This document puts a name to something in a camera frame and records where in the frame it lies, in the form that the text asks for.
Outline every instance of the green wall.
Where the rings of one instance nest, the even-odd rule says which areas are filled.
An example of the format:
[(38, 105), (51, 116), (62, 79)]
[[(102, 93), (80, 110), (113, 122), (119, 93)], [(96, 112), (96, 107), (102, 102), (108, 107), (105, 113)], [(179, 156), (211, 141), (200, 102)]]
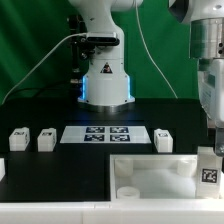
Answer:
[[(180, 98), (197, 98), (196, 62), (189, 60), (189, 27), (167, 10), (168, 0), (144, 0), (139, 8), (149, 50)], [(0, 100), (62, 38), (75, 10), (67, 0), (0, 1)], [(126, 34), (125, 69), (138, 98), (173, 98), (149, 61), (141, 42), (135, 10), (113, 13)], [(22, 86), (43, 87), (69, 80), (70, 50), (60, 47)]]

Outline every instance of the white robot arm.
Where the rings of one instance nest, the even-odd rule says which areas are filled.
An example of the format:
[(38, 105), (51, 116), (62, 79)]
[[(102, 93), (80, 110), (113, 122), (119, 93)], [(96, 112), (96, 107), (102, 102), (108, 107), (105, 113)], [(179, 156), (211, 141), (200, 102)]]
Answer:
[(126, 11), (143, 0), (69, 0), (87, 27), (84, 42), (96, 43), (89, 71), (83, 78), (79, 102), (90, 109), (119, 111), (134, 102), (129, 76), (124, 71), (124, 33), (114, 23), (111, 11)]
[(191, 25), (190, 57), (198, 59), (200, 102), (216, 127), (216, 154), (224, 156), (224, 1), (170, 0), (169, 9)]

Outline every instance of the black table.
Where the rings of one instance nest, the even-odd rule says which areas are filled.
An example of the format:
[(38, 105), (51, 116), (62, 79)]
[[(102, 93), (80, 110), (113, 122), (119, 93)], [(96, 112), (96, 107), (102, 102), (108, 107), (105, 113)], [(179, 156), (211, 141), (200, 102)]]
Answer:
[[(152, 144), (60, 144), (65, 126), (145, 126)], [(28, 127), (25, 152), (9, 151), (15, 128)], [(57, 129), (54, 152), (38, 152), (44, 128)], [(68, 99), (14, 99), (0, 107), (0, 155), (6, 176), (0, 202), (77, 202), (110, 200), (111, 154), (154, 154), (154, 130), (166, 129), (174, 139), (174, 154), (196, 154), (198, 146), (213, 146), (206, 115), (197, 100), (137, 99), (132, 110), (116, 114), (87, 111)]]

